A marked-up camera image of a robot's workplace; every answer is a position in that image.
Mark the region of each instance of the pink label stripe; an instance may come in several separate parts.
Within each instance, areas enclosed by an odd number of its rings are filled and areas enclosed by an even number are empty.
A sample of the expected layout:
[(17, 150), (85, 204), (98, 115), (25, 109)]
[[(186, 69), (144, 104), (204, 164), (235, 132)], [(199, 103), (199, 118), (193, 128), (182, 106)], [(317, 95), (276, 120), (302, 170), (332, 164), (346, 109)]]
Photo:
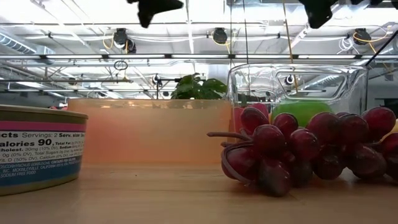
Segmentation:
[(85, 124), (0, 121), (0, 131), (75, 131), (85, 132)]

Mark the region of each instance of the green leaves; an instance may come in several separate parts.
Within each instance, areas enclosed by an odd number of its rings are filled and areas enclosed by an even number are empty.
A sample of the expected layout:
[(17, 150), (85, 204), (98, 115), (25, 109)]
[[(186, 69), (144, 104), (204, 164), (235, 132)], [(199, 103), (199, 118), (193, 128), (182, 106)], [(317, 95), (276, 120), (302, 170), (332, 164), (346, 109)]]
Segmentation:
[(220, 93), (226, 93), (227, 87), (221, 81), (211, 78), (199, 84), (200, 77), (194, 75), (184, 76), (177, 84), (177, 89), (172, 92), (172, 99), (219, 100)]

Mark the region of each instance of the glass bowl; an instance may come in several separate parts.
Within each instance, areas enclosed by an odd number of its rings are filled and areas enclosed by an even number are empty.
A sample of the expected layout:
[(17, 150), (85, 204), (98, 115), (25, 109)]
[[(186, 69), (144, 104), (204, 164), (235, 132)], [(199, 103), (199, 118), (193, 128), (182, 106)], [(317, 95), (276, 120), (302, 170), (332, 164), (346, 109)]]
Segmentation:
[(245, 64), (229, 71), (226, 96), (234, 108), (262, 103), (270, 120), (292, 113), (305, 126), (319, 112), (361, 114), (366, 109), (367, 80), (368, 70), (360, 66)]

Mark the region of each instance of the nutrition label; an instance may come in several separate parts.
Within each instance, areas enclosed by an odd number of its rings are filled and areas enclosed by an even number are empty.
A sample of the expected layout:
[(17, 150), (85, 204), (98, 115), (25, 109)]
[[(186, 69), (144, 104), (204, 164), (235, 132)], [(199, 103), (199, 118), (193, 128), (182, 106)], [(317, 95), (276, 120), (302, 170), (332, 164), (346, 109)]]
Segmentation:
[(78, 157), (84, 140), (78, 132), (0, 131), (0, 164)]

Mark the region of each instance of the grape bunch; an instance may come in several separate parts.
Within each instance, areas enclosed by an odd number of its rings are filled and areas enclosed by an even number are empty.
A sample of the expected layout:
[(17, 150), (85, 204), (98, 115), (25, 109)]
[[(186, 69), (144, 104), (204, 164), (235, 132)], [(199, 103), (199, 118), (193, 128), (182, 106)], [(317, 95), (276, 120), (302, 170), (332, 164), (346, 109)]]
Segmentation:
[(361, 179), (387, 174), (398, 181), (398, 133), (381, 141), (396, 124), (388, 108), (373, 108), (362, 116), (322, 112), (305, 128), (289, 113), (270, 122), (266, 106), (260, 103), (238, 111), (239, 133), (208, 136), (239, 139), (221, 143), (222, 170), (267, 195), (285, 196), (292, 187), (308, 185), (313, 174), (334, 180), (346, 167)]

